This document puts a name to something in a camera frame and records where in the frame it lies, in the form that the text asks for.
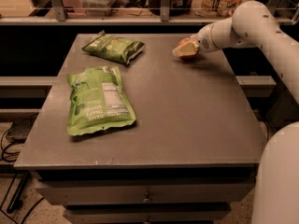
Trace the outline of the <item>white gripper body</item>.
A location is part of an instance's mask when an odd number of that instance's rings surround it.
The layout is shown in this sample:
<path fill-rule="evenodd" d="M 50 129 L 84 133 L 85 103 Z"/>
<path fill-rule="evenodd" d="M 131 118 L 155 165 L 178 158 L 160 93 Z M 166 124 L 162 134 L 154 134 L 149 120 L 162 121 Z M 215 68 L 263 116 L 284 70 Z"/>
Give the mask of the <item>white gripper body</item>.
<path fill-rule="evenodd" d="M 190 39 L 198 52 L 210 53 L 220 50 L 220 48 L 216 46 L 212 32 L 213 24 L 209 24 L 190 36 Z"/>

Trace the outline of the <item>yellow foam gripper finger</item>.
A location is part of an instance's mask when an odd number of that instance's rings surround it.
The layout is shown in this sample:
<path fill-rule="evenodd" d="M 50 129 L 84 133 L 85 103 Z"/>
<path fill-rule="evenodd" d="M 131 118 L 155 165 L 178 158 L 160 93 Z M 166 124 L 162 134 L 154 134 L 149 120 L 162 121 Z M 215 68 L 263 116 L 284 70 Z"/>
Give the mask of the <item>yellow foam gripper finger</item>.
<path fill-rule="evenodd" d="M 197 55 L 198 49 L 192 41 L 180 42 L 177 47 L 172 50 L 175 57 L 182 59 L 193 58 Z"/>

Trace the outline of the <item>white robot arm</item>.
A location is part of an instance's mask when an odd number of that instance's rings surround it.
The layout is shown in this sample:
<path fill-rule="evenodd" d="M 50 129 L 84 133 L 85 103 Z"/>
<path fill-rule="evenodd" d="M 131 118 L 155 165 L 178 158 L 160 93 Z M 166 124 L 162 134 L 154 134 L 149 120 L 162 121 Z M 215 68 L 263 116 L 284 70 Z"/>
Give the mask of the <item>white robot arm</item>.
<path fill-rule="evenodd" d="M 299 103 L 299 44 L 279 28 L 258 1 L 238 6 L 232 17 L 210 23 L 173 49 L 179 58 L 225 48 L 257 47 Z M 251 224 L 299 224 L 299 122 L 267 142 L 256 175 Z"/>

